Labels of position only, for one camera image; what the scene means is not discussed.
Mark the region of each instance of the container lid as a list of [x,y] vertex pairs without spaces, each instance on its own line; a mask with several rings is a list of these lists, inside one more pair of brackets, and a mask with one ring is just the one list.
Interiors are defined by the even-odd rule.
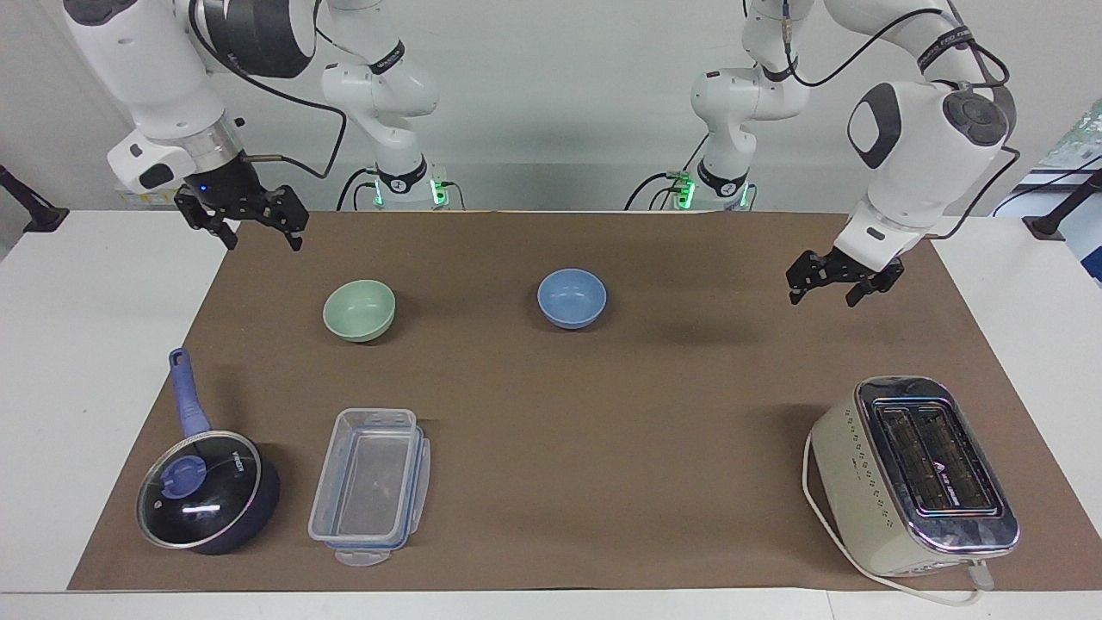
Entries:
[[240,518],[260,481],[256,448],[236,433],[188,437],[145,475],[138,494],[138,523],[153,544],[201,545]]
[[309,533],[334,550],[396,550],[409,537],[423,434],[404,410],[336,421]]

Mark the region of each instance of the pot handle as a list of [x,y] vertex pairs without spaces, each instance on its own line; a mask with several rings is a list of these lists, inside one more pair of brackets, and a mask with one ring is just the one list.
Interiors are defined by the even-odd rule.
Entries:
[[180,416],[180,427],[184,437],[198,435],[210,431],[199,398],[195,394],[195,379],[192,377],[192,359],[183,348],[169,353],[169,377],[172,379],[172,393],[176,399],[176,414]]

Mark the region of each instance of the cream toaster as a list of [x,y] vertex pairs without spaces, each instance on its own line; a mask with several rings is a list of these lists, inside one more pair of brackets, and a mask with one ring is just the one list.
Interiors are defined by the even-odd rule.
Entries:
[[815,423],[810,444],[842,543],[874,575],[976,566],[1018,542],[964,415],[930,379],[862,382]]

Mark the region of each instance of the brown mat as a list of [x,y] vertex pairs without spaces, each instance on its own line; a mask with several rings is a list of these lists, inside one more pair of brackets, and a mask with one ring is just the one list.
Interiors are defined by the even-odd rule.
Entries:
[[[314,214],[299,253],[247,224],[187,347],[214,426],[278,465],[276,516],[223,557],[142,539],[139,483],[179,439],[165,389],[69,588],[876,588],[806,505],[800,454],[860,380],[900,373],[948,384],[1017,511],[1022,544],[992,563],[997,587],[1102,589],[1102,542],[929,243],[887,295],[849,308],[836,285],[789,305],[785,269],[829,249],[843,221]],[[609,290],[580,334],[549,326],[534,302],[540,279],[566,265]],[[374,346],[321,322],[328,293],[358,278],[398,295]],[[354,406],[410,409],[432,439],[421,529],[372,568],[345,567],[306,535],[333,421]]]

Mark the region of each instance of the gray wall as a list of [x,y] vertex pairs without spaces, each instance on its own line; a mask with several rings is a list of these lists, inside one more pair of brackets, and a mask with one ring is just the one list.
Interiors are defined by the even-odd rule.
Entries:
[[[703,134],[689,105],[695,75],[749,64],[734,0],[390,4],[411,57],[441,84],[437,111],[415,121],[423,145],[463,184],[473,208],[618,208],[645,174],[680,166]],[[990,208],[1102,96],[1100,18],[1093,0],[1042,9],[1005,0],[959,4],[981,41],[1011,65],[1019,109],[1011,143],[1023,162],[991,192]],[[75,52],[61,0],[0,0],[0,161],[58,204],[122,207],[104,156],[129,131],[128,119]],[[821,4],[804,32],[800,68],[808,77],[822,76],[863,42]],[[324,43],[320,50],[303,76],[281,86],[320,97],[322,66],[343,58]],[[817,89],[800,117],[755,123],[758,207],[849,210],[869,176],[845,139],[850,111],[877,81],[917,76],[908,54],[877,44]],[[229,112],[247,118],[250,151],[325,160],[336,129],[329,115],[231,75],[214,79]],[[341,171],[371,161],[355,130],[341,160]],[[280,164],[261,174],[269,184],[292,183],[314,208],[331,208],[343,182],[316,182]]]

